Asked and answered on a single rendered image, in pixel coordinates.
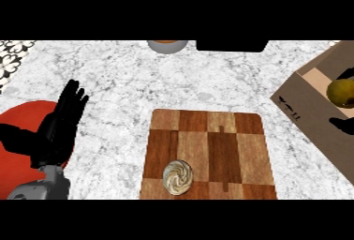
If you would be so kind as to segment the red round plate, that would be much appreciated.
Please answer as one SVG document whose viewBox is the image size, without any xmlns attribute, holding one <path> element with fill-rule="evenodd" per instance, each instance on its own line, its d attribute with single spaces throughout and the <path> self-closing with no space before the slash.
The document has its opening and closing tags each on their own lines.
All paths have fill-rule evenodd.
<svg viewBox="0 0 354 240">
<path fill-rule="evenodd" d="M 40 123 L 55 108 L 56 103 L 52 101 L 27 102 L 0 113 L 0 124 L 37 132 Z M 59 165 L 62 171 L 68 161 L 70 159 Z M 9 152 L 0 143 L 0 200 L 8 199 L 20 185 L 46 177 L 39 169 L 31 167 L 31 157 Z"/>
</svg>

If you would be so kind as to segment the grey bowl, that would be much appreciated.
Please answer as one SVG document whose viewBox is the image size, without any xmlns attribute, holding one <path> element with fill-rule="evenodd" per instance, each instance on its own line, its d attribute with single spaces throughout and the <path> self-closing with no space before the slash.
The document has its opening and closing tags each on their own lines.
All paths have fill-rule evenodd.
<svg viewBox="0 0 354 240">
<path fill-rule="evenodd" d="M 171 54 L 182 51 L 186 48 L 188 43 L 189 42 L 186 40 L 179 40 L 179 42 L 163 44 L 163 43 L 154 42 L 154 40 L 149 40 L 148 46 L 157 53 Z"/>
</svg>

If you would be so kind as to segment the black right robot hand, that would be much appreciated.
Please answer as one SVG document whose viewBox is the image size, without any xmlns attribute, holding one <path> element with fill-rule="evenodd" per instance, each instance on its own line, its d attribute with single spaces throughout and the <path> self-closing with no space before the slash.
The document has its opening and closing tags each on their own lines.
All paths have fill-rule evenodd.
<svg viewBox="0 0 354 240">
<path fill-rule="evenodd" d="M 348 68 L 340 78 L 354 77 L 354 67 Z M 354 135 L 354 117 L 341 119 L 337 117 L 329 118 L 329 123 L 348 135 Z"/>
</svg>

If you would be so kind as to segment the black appliance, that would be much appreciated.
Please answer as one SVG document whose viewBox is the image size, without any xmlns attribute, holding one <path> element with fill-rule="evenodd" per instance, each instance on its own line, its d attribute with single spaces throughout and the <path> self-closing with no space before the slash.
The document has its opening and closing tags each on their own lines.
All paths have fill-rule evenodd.
<svg viewBox="0 0 354 240">
<path fill-rule="evenodd" d="M 261 53 L 267 40 L 198 40 L 197 50 L 210 52 Z"/>
</svg>

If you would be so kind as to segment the checkered wooden cutting board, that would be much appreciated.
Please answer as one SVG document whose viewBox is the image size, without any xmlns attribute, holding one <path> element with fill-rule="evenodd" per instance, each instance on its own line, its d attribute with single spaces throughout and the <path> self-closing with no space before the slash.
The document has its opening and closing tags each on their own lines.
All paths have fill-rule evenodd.
<svg viewBox="0 0 354 240">
<path fill-rule="evenodd" d="M 164 169 L 183 160 L 194 172 L 191 189 L 164 188 Z M 256 113 L 157 109 L 152 112 L 143 199 L 273 199 L 278 196 L 261 117 Z"/>
</svg>

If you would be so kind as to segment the brown cardboard box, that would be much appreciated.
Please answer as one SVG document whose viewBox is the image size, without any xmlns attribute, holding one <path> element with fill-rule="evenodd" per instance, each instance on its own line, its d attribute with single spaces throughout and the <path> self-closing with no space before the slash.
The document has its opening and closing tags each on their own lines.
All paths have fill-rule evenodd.
<svg viewBox="0 0 354 240">
<path fill-rule="evenodd" d="M 354 68 L 354 40 L 338 42 L 291 75 L 272 101 L 354 185 L 354 136 L 344 133 L 329 118 L 354 117 L 354 109 L 338 108 L 326 88 Z"/>
</svg>

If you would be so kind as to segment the yellow lemon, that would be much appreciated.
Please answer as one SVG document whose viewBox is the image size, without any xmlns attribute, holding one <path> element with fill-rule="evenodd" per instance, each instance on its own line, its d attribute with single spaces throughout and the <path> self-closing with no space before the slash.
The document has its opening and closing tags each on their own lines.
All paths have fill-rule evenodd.
<svg viewBox="0 0 354 240">
<path fill-rule="evenodd" d="M 341 108 L 354 108 L 354 80 L 337 80 L 328 85 L 326 95 Z"/>
</svg>

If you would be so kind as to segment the black and white patterned cloth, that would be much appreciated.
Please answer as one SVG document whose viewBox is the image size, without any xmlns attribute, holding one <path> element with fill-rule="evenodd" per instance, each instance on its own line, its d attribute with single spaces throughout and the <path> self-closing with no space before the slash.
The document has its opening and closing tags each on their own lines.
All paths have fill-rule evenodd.
<svg viewBox="0 0 354 240">
<path fill-rule="evenodd" d="M 34 40 L 0 40 L 0 94 L 34 44 Z"/>
</svg>

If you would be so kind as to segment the cream swirled round pastry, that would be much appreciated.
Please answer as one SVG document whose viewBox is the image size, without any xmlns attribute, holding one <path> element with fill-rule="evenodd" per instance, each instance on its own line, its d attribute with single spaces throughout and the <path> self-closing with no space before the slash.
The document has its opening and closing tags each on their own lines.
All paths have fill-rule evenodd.
<svg viewBox="0 0 354 240">
<path fill-rule="evenodd" d="M 164 169 L 164 188 L 174 195 L 183 195 L 192 186 L 194 171 L 189 164 L 183 160 L 169 162 Z"/>
</svg>

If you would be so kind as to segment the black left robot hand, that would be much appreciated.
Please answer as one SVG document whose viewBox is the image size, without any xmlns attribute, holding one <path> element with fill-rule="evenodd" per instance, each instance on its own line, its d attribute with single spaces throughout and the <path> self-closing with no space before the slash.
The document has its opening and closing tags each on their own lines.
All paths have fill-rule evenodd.
<svg viewBox="0 0 354 240">
<path fill-rule="evenodd" d="M 83 116 L 89 96 L 79 87 L 79 81 L 68 81 L 55 110 L 46 115 L 37 132 L 0 124 L 0 143 L 5 149 L 31 157 L 31 167 L 59 166 L 71 157 L 79 122 Z"/>
</svg>

